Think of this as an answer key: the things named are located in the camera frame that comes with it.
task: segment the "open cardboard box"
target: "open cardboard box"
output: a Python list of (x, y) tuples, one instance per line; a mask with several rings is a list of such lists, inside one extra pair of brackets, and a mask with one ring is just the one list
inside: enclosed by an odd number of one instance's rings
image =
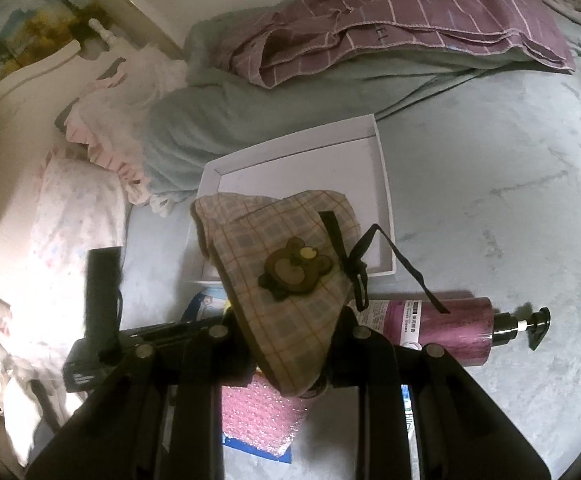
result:
[[(377, 223), (394, 239), (384, 154), (373, 115), (324, 124), (213, 160), (204, 168), (197, 197), (233, 192), (286, 198), (308, 189), (345, 194), (362, 233)], [(375, 237), (363, 259), (369, 276), (395, 273), (395, 255), (382, 237)], [(220, 283), (217, 270), (200, 252), (193, 222), (182, 278)]]

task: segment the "plaid fabric pouch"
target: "plaid fabric pouch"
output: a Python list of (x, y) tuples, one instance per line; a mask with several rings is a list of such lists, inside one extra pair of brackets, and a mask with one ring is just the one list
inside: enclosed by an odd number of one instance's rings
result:
[[(318, 380), (350, 290), (323, 211), (334, 213), (344, 245), (352, 249), (359, 224), (346, 197), (334, 191), (304, 191), (284, 200), (219, 193), (192, 206), (202, 252), (218, 268), (258, 365), (284, 396), (300, 396)], [(277, 301), (258, 280), (269, 254), (293, 237), (330, 257), (333, 267), (310, 294)]]

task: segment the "black ribbon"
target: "black ribbon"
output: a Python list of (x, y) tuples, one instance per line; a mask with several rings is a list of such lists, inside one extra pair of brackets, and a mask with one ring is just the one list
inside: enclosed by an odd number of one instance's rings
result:
[(337, 217), (334, 212), (320, 211), (319, 216), (321, 217), (323, 226), (326, 228), (326, 232), (328, 232), (334, 252), (337, 254), (337, 258), (339, 258), (339, 266), (352, 282), (352, 289), (355, 294), (355, 304), (357, 305), (357, 310), (359, 312), (368, 308), (368, 274), (366, 273), (366, 267), (368, 266), (361, 260), (361, 258), (366, 254), (375, 234), (379, 231), (388, 241), (390, 248), (395, 253), (397, 260), (399, 260), (403, 265), (403, 268), (406, 269), (415, 280), (417, 280), (417, 283), (419, 283), (423, 291), (426, 293), (430, 303), (433, 304), (440, 314), (449, 314), (448, 309), (443, 306), (441, 301), (438, 300), (437, 297), (428, 289), (423, 280), (423, 275), (419, 270), (413, 267), (413, 264), (411, 264), (403, 254), (400, 253), (390, 237), (378, 224), (372, 224), (370, 229), (364, 233), (355, 244), (355, 247), (352, 248), (350, 254), (346, 255), (346, 247), (344, 246), (343, 237), (341, 236), (341, 229), (339, 228), (339, 222), (337, 222)]

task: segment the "silver bolt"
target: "silver bolt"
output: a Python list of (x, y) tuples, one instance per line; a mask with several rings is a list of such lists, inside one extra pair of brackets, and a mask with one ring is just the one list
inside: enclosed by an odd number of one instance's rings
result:
[(208, 329), (208, 335), (213, 339), (223, 339), (228, 335), (228, 328), (224, 325), (213, 325)]
[(352, 329), (352, 336), (355, 339), (368, 339), (370, 333), (370, 329), (367, 326), (358, 325)]
[(432, 343), (426, 345), (426, 353), (430, 357), (441, 357), (443, 354), (446, 353), (446, 351), (444, 350), (443, 346)]
[(152, 345), (138, 345), (137, 348), (135, 348), (135, 355), (140, 359), (146, 359), (147, 357), (151, 357), (154, 351), (155, 349)]

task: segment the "white label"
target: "white label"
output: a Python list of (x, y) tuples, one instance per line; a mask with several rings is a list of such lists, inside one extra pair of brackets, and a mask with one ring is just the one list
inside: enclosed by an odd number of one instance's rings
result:
[[(376, 330), (380, 334), (384, 333), (385, 313), (388, 310), (390, 301), (370, 301), (368, 308), (364, 312), (356, 312), (357, 323)], [(350, 306), (355, 308), (355, 302), (350, 302)]]
[(408, 300), (403, 306), (400, 346), (421, 350), (419, 326), (421, 324), (421, 301)]

